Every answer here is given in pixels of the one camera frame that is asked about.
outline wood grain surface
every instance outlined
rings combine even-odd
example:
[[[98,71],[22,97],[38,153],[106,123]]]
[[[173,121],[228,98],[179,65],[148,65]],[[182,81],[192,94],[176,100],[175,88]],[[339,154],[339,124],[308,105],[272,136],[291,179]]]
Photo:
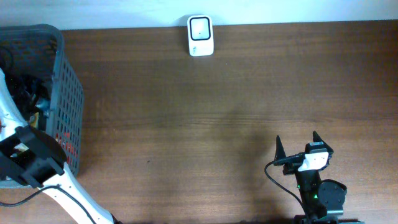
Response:
[[[214,27],[193,58],[183,27],[63,32],[85,90],[78,180],[130,223],[266,222],[301,214],[266,179],[312,131],[335,150],[345,218],[398,222],[398,21]],[[295,177],[270,174],[295,189]],[[15,202],[35,190],[0,190]],[[74,223],[46,195],[0,223]]]

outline black wire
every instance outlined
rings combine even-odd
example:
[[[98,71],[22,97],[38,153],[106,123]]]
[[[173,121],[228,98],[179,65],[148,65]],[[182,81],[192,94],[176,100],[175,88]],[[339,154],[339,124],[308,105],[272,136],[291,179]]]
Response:
[[[42,193],[45,190],[48,189],[57,189],[59,191],[61,191],[62,193],[64,193],[66,196],[68,196],[72,201],[74,201],[77,205],[80,206],[81,209],[83,209],[83,211],[86,213],[87,217],[93,222],[93,224],[96,224],[93,217],[91,217],[91,215],[88,213],[87,209],[78,201],[76,200],[72,195],[70,195],[68,192],[66,192],[65,190],[63,190],[59,185],[56,186],[48,186],[48,187],[44,187],[36,192],[34,192],[32,195],[30,195],[29,197],[25,198],[24,200],[21,200],[20,202],[17,203],[3,203],[0,202],[0,206],[2,207],[16,207],[16,206],[20,206],[26,202],[28,202],[30,199],[34,198],[35,196],[37,196],[38,194]]]
[[[266,176],[274,183],[276,184],[276,186],[280,187],[282,190],[286,191],[287,193],[289,193],[291,196],[293,196],[294,198],[296,198],[296,200],[300,203],[301,207],[303,208],[304,214],[305,214],[305,218],[307,218],[308,221],[310,221],[310,217],[307,214],[307,211],[304,208],[303,202],[301,202],[301,200],[291,191],[287,190],[284,186],[280,185],[278,182],[276,182],[276,180],[274,180],[267,172],[267,168],[271,165],[274,164],[275,161],[271,161],[269,162],[266,167],[264,168],[264,172],[266,173]]]

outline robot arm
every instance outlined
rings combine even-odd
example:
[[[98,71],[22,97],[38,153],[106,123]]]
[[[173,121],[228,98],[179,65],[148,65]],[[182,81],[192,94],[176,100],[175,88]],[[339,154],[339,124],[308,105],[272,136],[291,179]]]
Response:
[[[22,117],[0,69],[0,174],[22,185],[43,190],[77,223],[118,222],[100,207],[71,173],[60,145],[45,133],[30,127]],[[18,146],[29,150],[16,153]]]
[[[27,126],[6,85],[6,76],[0,69],[0,141],[12,136],[19,126]]]
[[[334,151],[315,131],[313,132],[313,142],[305,146],[304,152],[293,156],[286,157],[279,136],[277,136],[276,141],[275,159],[269,165],[283,166],[284,175],[294,174],[296,176],[297,188],[300,191],[302,202],[292,192],[281,188],[296,197],[306,214],[305,216],[297,215],[295,223],[364,223],[339,221],[338,217],[343,214],[347,188],[335,180],[321,180],[319,172],[328,167]]]

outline white wall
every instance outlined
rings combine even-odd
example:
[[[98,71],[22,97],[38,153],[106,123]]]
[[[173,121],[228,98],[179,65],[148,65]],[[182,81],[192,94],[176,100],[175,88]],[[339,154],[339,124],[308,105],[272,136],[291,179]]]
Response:
[[[398,0],[3,0],[0,26],[59,29],[184,26],[208,14],[214,25],[398,19]]]

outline basket mesh side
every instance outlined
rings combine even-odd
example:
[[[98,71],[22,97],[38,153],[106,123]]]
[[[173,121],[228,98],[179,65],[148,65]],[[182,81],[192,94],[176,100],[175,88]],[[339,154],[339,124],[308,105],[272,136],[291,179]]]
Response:
[[[84,94],[64,54],[62,34],[48,25],[0,28],[0,54],[12,62],[7,72],[33,75],[44,81],[53,105],[46,133],[62,146],[70,170],[77,175]],[[9,187],[9,182],[0,181],[0,188]]]
[[[12,64],[8,71],[14,75],[29,74],[42,79],[51,92],[52,72],[57,41],[48,34],[18,36],[0,40],[0,54]]]
[[[75,174],[79,168],[84,96],[83,88],[66,57],[61,64],[59,86],[54,138],[66,152],[67,162]]]

